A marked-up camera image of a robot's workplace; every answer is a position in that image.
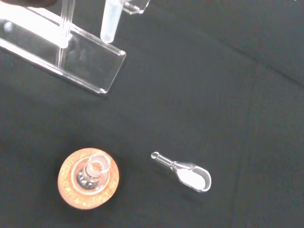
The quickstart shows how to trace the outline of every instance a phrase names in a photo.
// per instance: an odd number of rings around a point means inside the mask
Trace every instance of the cork pad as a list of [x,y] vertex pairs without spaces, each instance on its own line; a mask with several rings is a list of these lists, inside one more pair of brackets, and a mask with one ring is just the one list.
[[[105,189],[102,190],[100,193],[95,195],[84,195],[73,188],[71,181],[71,172],[74,165],[80,159],[90,157],[96,153],[100,153],[109,157],[111,161],[110,180]],[[63,162],[58,176],[58,189],[62,198],[72,207],[78,209],[93,209],[107,202],[114,195],[118,186],[118,181],[118,167],[113,158],[102,150],[94,148],[85,148],[72,153]]]

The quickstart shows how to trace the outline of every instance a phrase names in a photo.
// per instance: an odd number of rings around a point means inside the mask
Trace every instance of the laboratory equipment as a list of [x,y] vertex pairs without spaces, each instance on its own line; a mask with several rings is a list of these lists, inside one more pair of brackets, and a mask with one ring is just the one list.
[[62,198],[78,209],[92,209],[108,201],[119,182],[116,162],[106,152],[84,148],[63,162],[58,175]]
[[209,172],[192,162],[172,161],[158,152],[153,152],[151,158],[159,164],[170,168],[179,181],[197,192],[206,192],[211,187]]
[[106,94],[126,52],[73,24],[74,6],[75,0],[63,0],[60,17],[44,8],[10,5],[0,0],[0,48],[66,82],[97,95]]
[[129,14],[142,14],[149,2],[150,0],[105,0],[101,40],[104,43],[113,42],[123,10]]
[[128,14],[142,14],[148,7],[150,0],[132,0],[124,4],[123,10]]

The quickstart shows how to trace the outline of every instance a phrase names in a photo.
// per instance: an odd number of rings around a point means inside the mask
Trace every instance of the small glass vial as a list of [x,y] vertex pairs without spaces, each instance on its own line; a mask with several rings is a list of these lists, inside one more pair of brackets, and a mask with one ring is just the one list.
[[197,192],[206,192],[211,187],[209,172],[192,162],[173,161],[158,152],[153,152],[151,158],[159,164],[170,168],[179,181]]
[[73,187],[84,195],[100,193],[109,183],[111,162],[107,156],[94,154],[79,160],[73,167]]

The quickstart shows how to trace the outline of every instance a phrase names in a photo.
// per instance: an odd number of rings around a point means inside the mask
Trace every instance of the acrylic stand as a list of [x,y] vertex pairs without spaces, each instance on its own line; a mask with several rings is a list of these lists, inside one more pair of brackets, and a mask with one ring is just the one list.
[[[129,4],[124,11],[142,13],[149,3],[134,1],[140,5]],[[72,84],[106,94],[126,53],[72,24],[74,6],[75,0],[63,0],[60,17],[0,1],[0,47]]]

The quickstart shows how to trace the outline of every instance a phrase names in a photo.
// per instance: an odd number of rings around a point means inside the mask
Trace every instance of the plastic tube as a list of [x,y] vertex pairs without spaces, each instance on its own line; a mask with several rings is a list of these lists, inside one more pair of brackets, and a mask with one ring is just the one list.
[[100,38],[104,43],[112,43],[124,4],[130,0],[106,0]]

